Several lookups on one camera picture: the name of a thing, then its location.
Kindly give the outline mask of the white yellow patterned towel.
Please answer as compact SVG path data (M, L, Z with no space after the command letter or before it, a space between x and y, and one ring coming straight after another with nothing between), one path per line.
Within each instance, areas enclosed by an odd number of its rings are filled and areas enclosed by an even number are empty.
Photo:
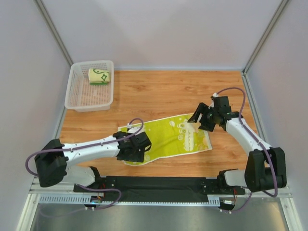
M197 124L189 123L191 116L182 114L144 122L143 130L152 147L145 152L142 163L126 161L125 164L142 166L157 159L212 150L208 132L199 130Z

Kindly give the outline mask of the green patterned towel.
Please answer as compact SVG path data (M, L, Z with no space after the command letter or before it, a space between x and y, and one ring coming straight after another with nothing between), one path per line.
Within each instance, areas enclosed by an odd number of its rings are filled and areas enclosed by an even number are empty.
M91 85L106 85L111 81L108 71L91 68L88 71L88 79Z

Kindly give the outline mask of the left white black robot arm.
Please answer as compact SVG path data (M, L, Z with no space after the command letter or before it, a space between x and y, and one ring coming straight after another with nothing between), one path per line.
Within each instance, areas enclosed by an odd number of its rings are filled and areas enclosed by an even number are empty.
M54 139L35 155L39 184L42 188L60 182L89 186L95 182L96 173L91 167L80 167L79 163L106 157L141 163L151 146L145 132L119 131L100 140L73 144Z

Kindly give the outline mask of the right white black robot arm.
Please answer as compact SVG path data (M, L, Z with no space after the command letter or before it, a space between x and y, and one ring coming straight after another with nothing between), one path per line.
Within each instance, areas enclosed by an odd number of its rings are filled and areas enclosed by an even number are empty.
M240 112L233 111L227 96L212 97L212 104L199 103L188 120L200 123L199 129L212 132L220 126L240 144L248 156L245 170L223 170L218 177L227 186L241 186L251 192L284 188L287 184L285 153L263 141L246 123Z

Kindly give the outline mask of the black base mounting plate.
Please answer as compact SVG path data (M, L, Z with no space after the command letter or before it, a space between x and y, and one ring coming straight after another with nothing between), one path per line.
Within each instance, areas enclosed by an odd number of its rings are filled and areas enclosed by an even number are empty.
M198 177L102 177L91 189L118 189L125 199L200 202L209 195L244 195L239 186L223 185L218 179Z

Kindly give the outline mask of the white perforated plastic basket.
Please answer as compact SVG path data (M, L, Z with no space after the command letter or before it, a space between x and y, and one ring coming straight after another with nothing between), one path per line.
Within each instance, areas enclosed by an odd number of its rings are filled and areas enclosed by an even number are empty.
M89 81L89 71L106 72L110 82L93 85ZM64 105L77 112L108 110L114 98L114 63L98 60L75 63L71 66Z

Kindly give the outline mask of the aluminium frame rail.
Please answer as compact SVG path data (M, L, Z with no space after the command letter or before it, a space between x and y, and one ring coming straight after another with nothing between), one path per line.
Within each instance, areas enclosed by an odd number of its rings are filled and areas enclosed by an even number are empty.
M42 193L48 193L48 194L73 194L73 188L74 188L74 184L72 183L66 183L66 182L60 182L54 186L51 187L47 187L47 188L43 188L40 186L39 184L39 180L37 177L34 177L32 184L30 186L30 190L29 193L36 193L36 194L42 194ZM270 194L274 194L274 190L268 190L267 191ZM288 186L286 186L285 188L279 188L277 190L277 198L291 198L293 197L291 190ZM246 197L246 195L248 196L248 194L250 193L249 189L245 189L245 195L244 197ZM269 195L265 194L264 192L254 192L253 197L270 197Z

